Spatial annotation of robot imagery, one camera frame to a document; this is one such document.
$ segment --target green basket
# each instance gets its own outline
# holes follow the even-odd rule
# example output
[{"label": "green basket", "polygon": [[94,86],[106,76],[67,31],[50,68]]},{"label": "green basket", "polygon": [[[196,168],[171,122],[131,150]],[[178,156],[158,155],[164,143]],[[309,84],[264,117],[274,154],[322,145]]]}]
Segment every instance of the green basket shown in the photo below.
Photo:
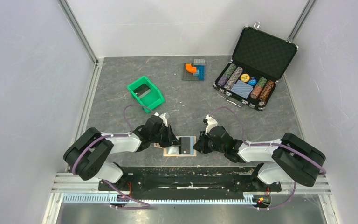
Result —
[{"label": "green basket", "polygon": [[[140,87],[142,84],[146,84],[149,87],[150,92],[140,99],[134,93],[134,90]],[[142,76],[137,81],[129,84],[127,89],[130,91],[132,97],[135,98],[141,105],[147,106],[152,110],[164,102],[163,94],[161,94],[160,90],[146,76]],[[150,111],[146,108],[143,109],[146,111],[146,113],[150,113]]]}]

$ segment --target black case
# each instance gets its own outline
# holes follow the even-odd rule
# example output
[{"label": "black case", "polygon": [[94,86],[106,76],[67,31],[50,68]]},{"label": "black case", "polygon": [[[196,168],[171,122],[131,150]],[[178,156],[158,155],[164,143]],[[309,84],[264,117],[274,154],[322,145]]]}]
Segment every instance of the black case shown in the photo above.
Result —
[{"label": "black case", "polygon": [[[260,31],[256,27],[246,26],[242,30],[233,56],[231,57],[231,62],[227,64],[224,70],[220,73],[219,77],[217,77],[213,87],[226,94],[226,100],[230,103],[239,107],[249,105],[251,108],[262,111],[265,109],[269,98],[274,92],[277,80],[283,76],[283,73],[296,54],[297,49],[298,46],[293,43]],[[248,73],[257,81],[259,81],[261,77],[264,77],[267,81],[272,80],[275,82],[271,93],[267,97],[265,105],[259,106],[259,100],[252,99],[250,95],[248,98],[244,98],[224,89],[223,87],[217,86],[218,81],[231,63],[234,63],[237,67],[242,67],[242,73]],[[238,104],[229,98],[233,98],[242,104]]]}]

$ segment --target gray floor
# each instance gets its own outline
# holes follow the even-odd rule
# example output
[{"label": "gray floor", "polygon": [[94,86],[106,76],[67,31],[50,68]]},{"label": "gray floor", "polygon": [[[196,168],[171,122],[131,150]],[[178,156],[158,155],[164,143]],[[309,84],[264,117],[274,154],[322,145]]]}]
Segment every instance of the gray floor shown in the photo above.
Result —
[{"label": "gray floor", "polygon": [[[205,81],[182,81],[184,63],[194,58],[205,59]],[[106,58],[95,92],[88,127],[96,127],[107,133],[124,133],[128,126],[123,120],[125,105],[137,103],[127,90],[141,76],[147,76],[160,90],[165,102],[156,112],[170,114],[169,123],[176,135],[199,135],[205,129],[202,120],[213,109],[228,106],[240,116],[245,126],[245,136],[250,141],[265,141],[281,138],[285,133],[300,135],[296,115],[285,81],[282,79],[266,109],[262,112],[247,106],[238,108],[227,102],[212,87],[212,83],[225,68],[230,56],[162,56],[162,57],[114,57]],[[144,124],[150,114],[140,107],[127,110],[132,125]],[[231,136],[240,138],[240,126],[229,111],[215,113],[219,124]],[[122,166],[235,166],[223,154],[213,152],[196,157],[163,157],[163,151],[150,147],[139,153],[111,155],[108,161]]]},{"label": "gray floor", "polygon": [[[283,201],[286,196],[273,196]],[[294,196],[281,209],[259,211],[247,205],[152,205],[116,210],[107,204],[64,203],[58,224],[325,224],[318,196]]]}]

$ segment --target white wall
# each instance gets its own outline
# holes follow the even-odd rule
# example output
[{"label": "white wall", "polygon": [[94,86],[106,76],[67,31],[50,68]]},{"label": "white wall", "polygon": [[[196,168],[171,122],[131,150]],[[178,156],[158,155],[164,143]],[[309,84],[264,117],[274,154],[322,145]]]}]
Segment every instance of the white wall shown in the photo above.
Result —
[{"label": "white wall", "polygon": [[327,157],[341,221],[358,223],[358,1],[318,1],[287,70],[304,135]]},{"label": "white wall", "polygon": [[92,68],[56,0],[0,1],[0,224],[41,223]]},{"label": "white wall", "polygon": [[241,29],[289,36],[307,0],[68,0],[98,57],[231,55]]}]

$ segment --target marble table surface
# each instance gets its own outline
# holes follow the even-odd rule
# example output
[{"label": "marble table surface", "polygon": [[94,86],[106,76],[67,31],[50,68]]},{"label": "marble table surface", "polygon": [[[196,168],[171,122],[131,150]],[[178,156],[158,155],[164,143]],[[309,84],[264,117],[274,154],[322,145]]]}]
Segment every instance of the marble table surface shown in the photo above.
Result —
[{"label": "marble table surface", "polygon": [[[194,58],[205,59],[205,81],[182,81],[184,63]],[[137,103],[127,90],[141,76],[147,76],[161,91],[165,102],[154,111],[167,112],[176,135],[199,136],[205,129],[202,120],[213,109],[227,106],[244,123],[245,136],[250,141],[268,141],[281,138],[285,133],[301,137],[296,114],[284,78],[279,80],[266,109],[262,112],[248,106],[239,108],[225,100],[212,84],[225,68],[230,56],[159,56],[105,58],[92,104],[88,127],[101,132],[125,133],[129,131],[122,111],[128,104]],[[126,112],[133,127],[142,125],[150,117],[141,107]],[[241,128],[227,110],[214,114],[233,138],[241,137]],[[139,153],[117,153],[107,161],[121,166],[242,166],[232,163],[222,153],[197,154],[196,157],[164,157],[163,150],[151,146]]]}]

